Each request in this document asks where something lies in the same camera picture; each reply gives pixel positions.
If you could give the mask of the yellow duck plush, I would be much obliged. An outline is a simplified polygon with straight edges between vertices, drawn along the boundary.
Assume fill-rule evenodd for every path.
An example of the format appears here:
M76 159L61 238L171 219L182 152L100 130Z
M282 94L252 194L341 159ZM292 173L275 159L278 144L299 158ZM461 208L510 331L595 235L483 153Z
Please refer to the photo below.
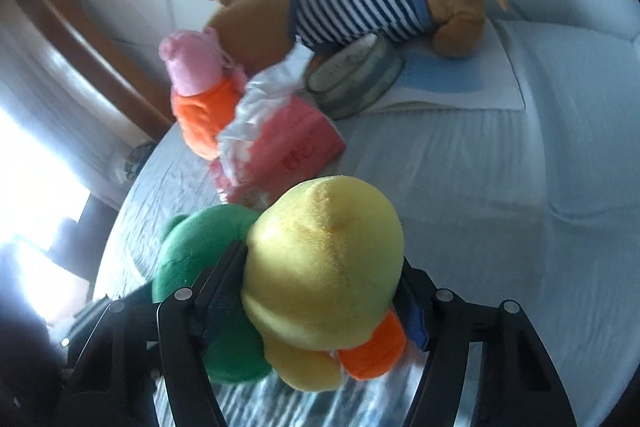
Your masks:
M393 308L404 232L392 203L352 176L290 188L247 235L241 298L282 381L300 391L370 381L401 358Z

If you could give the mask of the green frog plush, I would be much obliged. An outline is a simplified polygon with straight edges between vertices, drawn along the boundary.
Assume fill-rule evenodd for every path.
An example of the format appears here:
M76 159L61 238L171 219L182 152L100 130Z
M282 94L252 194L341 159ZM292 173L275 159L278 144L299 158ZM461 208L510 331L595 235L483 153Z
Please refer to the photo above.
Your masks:
M203 270L217 264L231 242L245 241L259 216L256 210L226 204L173 217L160 244L153 300L160 303L177 289L192 285ZM214 384L252 383L270 374L262 337L247 318L239 295L233 296L230 314L203 351L202 360Z

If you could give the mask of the white bed sheet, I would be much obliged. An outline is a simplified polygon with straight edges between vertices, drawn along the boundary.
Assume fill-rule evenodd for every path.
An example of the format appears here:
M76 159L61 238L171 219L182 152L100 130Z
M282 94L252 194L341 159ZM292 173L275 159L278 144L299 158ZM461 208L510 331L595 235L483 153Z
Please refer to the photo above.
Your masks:
M520 303L578 426L600 426L639 365L639 36L495 25L524 110L344 120L347 148L327 173L393 202L409 262L436 285L471 303ZM166 222L218 202L207 165L171 129L122 205L96 297L143 285ZM274 374L215 392L230 426L400 426L423 360L409 346L390 375L318 395Z

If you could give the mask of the pink tissue pack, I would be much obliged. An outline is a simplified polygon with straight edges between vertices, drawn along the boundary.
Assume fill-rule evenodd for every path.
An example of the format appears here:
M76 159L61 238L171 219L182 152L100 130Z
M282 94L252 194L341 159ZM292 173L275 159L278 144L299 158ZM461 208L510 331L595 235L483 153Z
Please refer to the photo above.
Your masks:
M298 44L246 84L231 124L218 134L219 157L210 164L224 204L264 210L344 152L340 132L304 91L310 59Z

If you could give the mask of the pink pig plush orange dress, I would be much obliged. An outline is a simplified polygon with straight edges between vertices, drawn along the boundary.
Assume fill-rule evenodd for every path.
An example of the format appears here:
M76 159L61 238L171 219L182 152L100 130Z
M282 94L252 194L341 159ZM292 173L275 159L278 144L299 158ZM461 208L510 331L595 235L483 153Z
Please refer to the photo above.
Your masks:
M247 84L242 65L221 47L217 31L178 30L158 48L171 81L170 104L193 153L219 156L218 134L234 118Z

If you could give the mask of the white blue book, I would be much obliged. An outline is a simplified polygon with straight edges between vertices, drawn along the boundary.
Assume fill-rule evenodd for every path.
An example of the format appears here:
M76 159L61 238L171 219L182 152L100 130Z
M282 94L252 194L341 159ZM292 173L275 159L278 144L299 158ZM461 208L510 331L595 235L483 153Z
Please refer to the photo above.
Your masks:
M401 50L405 67L369 113L421 109L522 110L520 84L491 22L468 58L440 57L415 43Z

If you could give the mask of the round metal tin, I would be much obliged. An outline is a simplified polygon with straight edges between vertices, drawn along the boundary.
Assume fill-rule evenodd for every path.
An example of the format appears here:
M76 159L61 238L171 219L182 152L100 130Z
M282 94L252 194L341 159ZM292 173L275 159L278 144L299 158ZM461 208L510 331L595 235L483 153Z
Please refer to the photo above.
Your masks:
M393 87L405 60L384 36L364 36L335 53L305 78L326 116L341 120L372 106Z

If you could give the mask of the brown dog plush striped shirt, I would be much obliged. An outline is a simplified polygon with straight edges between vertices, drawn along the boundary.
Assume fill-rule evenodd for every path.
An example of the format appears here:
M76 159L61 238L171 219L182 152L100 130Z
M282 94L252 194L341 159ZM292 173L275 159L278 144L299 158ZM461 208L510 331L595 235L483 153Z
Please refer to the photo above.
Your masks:
M469 56L482 38L484 0L214 0L206 26L249 76L282 62L297 43L317 69L352 42L380 34L394 43L425 37L443 57ZM500 8L508 0L496 0Z

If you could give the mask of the brown wooden door frame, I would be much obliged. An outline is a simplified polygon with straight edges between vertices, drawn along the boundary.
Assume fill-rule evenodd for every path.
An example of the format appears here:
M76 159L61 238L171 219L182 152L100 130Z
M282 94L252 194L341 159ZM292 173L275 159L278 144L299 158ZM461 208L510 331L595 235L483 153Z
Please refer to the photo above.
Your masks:
M96 26L74 0L13 0L38 38L36 57L89 114L134 146L158 142L175 122L168 90Z

